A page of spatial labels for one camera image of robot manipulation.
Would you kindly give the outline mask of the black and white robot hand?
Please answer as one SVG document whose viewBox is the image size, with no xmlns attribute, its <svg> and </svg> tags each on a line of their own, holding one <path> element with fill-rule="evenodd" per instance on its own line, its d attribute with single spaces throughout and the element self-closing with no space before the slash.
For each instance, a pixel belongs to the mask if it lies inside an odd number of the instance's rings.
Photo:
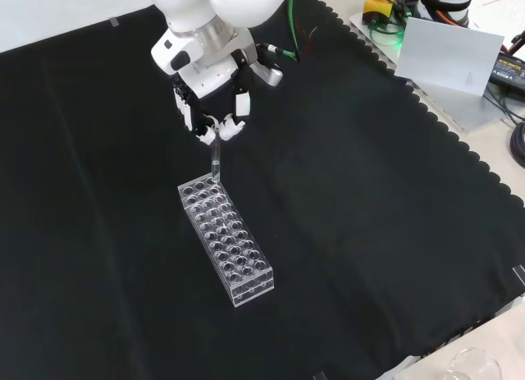
<svg viewBox="0 0 525 380">
<path fill-rule="evenodd" d="M 185 128 L 198 140 L 206 145 L 227 141 L 244 129 L 251 112 L 250 65 L 258 57 L 249 30 L 227 29 L 209 39 L 203 33 L 182 37 L 168 29 L 151 55 L 170 77 Z M 231 111 L 219 119 L 203 101 L 227 85 L 233 86 Z"/>
</svg>

